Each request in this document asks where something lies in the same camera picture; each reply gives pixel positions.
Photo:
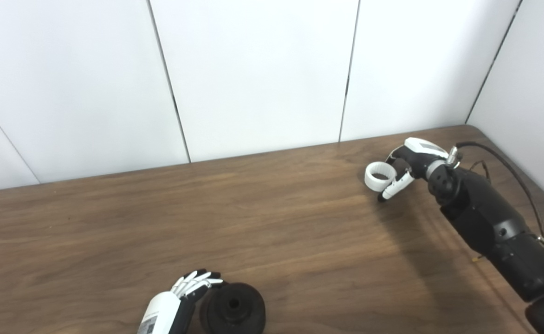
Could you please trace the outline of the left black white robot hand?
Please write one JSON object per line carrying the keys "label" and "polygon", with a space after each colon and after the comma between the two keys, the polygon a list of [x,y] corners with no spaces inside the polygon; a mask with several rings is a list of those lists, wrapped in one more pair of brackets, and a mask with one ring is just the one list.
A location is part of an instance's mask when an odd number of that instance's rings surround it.
{"label": "left black white robot hand", "polygon": [[151,298],[137,333],[186,334],[198,302],[226,283],[219,272],[206,269],[181,276],[169,290]]}

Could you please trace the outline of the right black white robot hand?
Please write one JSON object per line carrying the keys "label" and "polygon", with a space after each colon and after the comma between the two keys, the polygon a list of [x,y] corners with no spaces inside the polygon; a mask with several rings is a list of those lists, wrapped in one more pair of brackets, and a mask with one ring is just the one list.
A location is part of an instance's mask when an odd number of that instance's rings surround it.
{"label": "right black white robot hand", "polygon": [[378,202],[384,203],[412,184],[414,180],[428,180],[436,167],[446,163],[448,152],[433,142],[409,137],[404,144],[388,155],[385,163],[393,167],[400,159],[408,166],[397,172],[395,179],[378,195]]}

